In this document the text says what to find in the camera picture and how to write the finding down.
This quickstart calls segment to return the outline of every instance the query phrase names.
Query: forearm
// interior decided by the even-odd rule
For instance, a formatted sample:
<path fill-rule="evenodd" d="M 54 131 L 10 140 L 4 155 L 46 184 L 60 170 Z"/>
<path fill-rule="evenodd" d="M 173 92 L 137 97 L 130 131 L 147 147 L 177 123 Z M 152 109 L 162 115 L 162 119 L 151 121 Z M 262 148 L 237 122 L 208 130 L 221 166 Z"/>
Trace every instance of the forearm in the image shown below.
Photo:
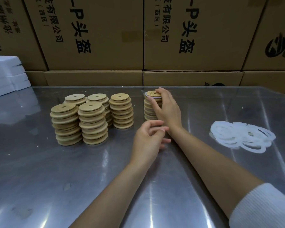
<path fill-rule="evenodd" d="M 146 167 L 127 165 L 70 227 L 118 228 L 146 172 Z"/>
<path fill-rule="evenodd" d="M 207 189 L 229 217 L 239 201 L 263 182 L 180 126 L 171 136 L 196 169 Z"/>

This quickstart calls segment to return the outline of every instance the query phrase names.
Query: cardboard box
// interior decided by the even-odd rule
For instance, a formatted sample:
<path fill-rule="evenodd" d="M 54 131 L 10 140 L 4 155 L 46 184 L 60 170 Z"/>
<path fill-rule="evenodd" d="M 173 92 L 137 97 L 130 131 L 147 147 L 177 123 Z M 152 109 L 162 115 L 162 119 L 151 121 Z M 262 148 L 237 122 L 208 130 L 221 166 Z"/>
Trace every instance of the cardboard box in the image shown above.
<path fill-rule="evenodd" d="M 47 70 L 22 0 L 0 0 L 0 55 L 19 57 L 27 70 Z"/>
<path fill-rule="evenodd" d="M 44 73 L 49 86 L 142 86 L 141 70 L 56 70 Z"/>
<path fill-rule="evenodd" d="M 144 71 L 144 86 L 239 86 L 243 72 L 237 71 Z"/>
<path fill-rule="evenodd" d="M 144 69 L 241 70 L 265 0 L 145 0 Z"/>
<path fill-rule="evenodd" d="M 143 0 L 24 0 L 50 70 L 141 70 Z"/>
<path fill-rule="evenodd" d="M 285 0 L 269 0 L 244 70 L 285 70 Z"/>
<path fill-rule="evenodd" d="M 48 86 L 44 71 L 26 71 L 32 86 Z"/>
<path fill-rule="evenodd" d="M 263 86 L 285 94 L 285 71 L 245 71 L 241 86 Z"/>

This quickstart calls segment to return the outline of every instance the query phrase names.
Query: white sleeve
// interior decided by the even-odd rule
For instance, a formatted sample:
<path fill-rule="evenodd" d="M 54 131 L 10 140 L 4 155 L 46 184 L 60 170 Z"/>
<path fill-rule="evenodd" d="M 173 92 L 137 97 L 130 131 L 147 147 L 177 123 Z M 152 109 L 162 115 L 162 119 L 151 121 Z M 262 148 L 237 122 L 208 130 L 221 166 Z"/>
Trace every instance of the white sleeve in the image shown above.
<path fill-rule="evenodd" d="M 285 195 L 264 183 L 249 192 L 235 207 L 230 228 L 285 228 Z"/>

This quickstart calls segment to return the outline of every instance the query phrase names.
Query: stack of wooden spools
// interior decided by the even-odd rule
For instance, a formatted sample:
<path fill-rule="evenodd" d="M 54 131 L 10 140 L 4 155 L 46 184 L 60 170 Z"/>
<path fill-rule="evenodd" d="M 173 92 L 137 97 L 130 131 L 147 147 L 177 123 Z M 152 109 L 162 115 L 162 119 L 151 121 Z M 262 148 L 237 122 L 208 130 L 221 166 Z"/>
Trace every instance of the stack of wooden spools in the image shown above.
<path fill-rule="evenodd" d="M 63 103 L 74 103 L 77 106 L 80 106 L 86 101 L 87 101 L 87 97 L 84 94 L 72 94 L 72 95 L 66 96 L 64 98 Z"/>
<path fill-rule="evenodd" d="M 108 123 L 104 110 L 104 106 L 98 101 L 87 102 L 79 107 L 79 126 L 86 144 L 96 145 L 107 139 Z"/>
<path fill-rule="evenodd" d="M 92 94 L 87 97 L 87 102 L 97 101 L 104 106 L 105 110 L 105 120 L 108 123 L 108 126 L 113 124 L 112 113 L 110 109 L 109 98 L 105 94 Z"/>
<path fill-rule="evenodd" d="M 127 129 L 134 123 L 134 113 L 131 98 L 128 94 L 114 94 L 111 96 L 110 108 L 113 115 L 113 125 L 118 129 Z"/>
<path fill-rule="evenodd" d="M 144 112 L 145 112 L 145 119 L 146 120 L 157 120 L 156 113 L 151 105 L 151 102 L 148 100 L 148 96 L 154 98 L 154 100 L 157 102 L 159 107 L 162 107 L 163 100 L 161 97 L 161 94 L 152 90 L 145 93 L 145 99 L 144 99 Z"/>
<path fill-rule="evenodd" d="M 78 109 L 74 103 L 62 103 L 51 109 L 50 116 L 58 144 L 69 146 L 82 140 Z"/>

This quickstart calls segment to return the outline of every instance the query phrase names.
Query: person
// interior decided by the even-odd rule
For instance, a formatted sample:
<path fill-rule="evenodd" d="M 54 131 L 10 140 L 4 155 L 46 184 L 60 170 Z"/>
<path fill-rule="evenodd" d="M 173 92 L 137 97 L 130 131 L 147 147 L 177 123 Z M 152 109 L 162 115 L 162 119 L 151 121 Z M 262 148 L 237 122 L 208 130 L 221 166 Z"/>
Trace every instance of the person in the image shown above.
<path fill-rule="evenodd" d="M 229 218 L 231 228 L 285 228 L 285 195 L 187 132 L 171 93 L 163 88 L 156 91 L 162 95 L 162 108 L 153 98 L 148 100 L 159 120 L 146 121 L 137 130 L 129 164 L 70 227 L 119 227 L 159 149 L 171 142 L 164 138 L 168 132 Z"/>

